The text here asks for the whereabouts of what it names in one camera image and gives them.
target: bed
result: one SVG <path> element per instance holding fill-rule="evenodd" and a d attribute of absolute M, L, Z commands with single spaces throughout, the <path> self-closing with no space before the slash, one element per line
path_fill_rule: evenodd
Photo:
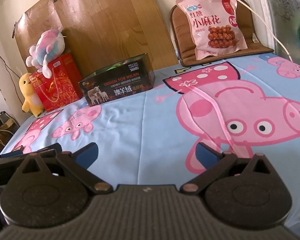
<path fill-rule="evenodd" d="M 289 189 L 285 225 L 300 236 L 300 66 L 271 53 L 155 71 L 147 92 L 89 107 L 84 98 L 22 124 L 2 154 L 90 142 L 88 170 L 118 184 L 175 184 L 203 172 L 204 142 L 238 156 L 263 153 Z"/>

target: stuffed animal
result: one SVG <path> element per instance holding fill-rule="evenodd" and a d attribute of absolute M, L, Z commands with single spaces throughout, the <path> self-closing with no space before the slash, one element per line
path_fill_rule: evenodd
<path fill-rule="evenodd" d="M 29 112 L 30 110 L 35 117 L 38 117 L 44 112 L 44 107 L 34 91 L 34 87 L 29 78 L 30 75 L 31 73 L 26 73 L 19 80 L 20 90 L 25 97 L 22 111 Z"/>
<path fill-rule="evenodd" d="M 61 28 L 52 29 L 42 33 L 37 46 L 31 46 L 29 49 L 31 56 L 27 57 L 26 65 L 35 66 L 46 78 L 51 78 L 48 63 L 59 57 L 65 50 L 65 40 L 61 30 Z"/>

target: product box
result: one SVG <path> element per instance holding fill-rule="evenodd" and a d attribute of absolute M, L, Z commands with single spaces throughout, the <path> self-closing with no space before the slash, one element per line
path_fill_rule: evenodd
<path fill-rule="evenodd" d="M 101 68 L 80 81 L 89 106 L 153 88 L 154 73 L 148 54 Z"/>
<path fill-rule="evenodd" d="M 66 106 L 82 98 L 78 82 L 82 79 L 70 53 L 61 55 L 48 63 L 51 78 L 42 72 L 30 76 L 34 90 L 47 112 Z"/>

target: ribbed plastic surface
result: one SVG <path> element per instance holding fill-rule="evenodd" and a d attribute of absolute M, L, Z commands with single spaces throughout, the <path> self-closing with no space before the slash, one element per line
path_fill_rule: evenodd
<path fill-rule="evenodd" d="M 297 240 L 284 227 L 245 231 L 208 213 L 196 196 L 174 186 L 119 186 L 95 196 L 74 220 L 47 229 L 9 226 L 0 240 Z"/>

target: black box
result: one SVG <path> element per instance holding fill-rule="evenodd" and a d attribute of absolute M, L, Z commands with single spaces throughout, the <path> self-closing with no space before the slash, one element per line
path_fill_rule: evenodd
<path fill-rule="evenodd" d="M 130 96 L 154 85 L 147 53 L 101 68 L 79 82 L 89 106 Z"/>

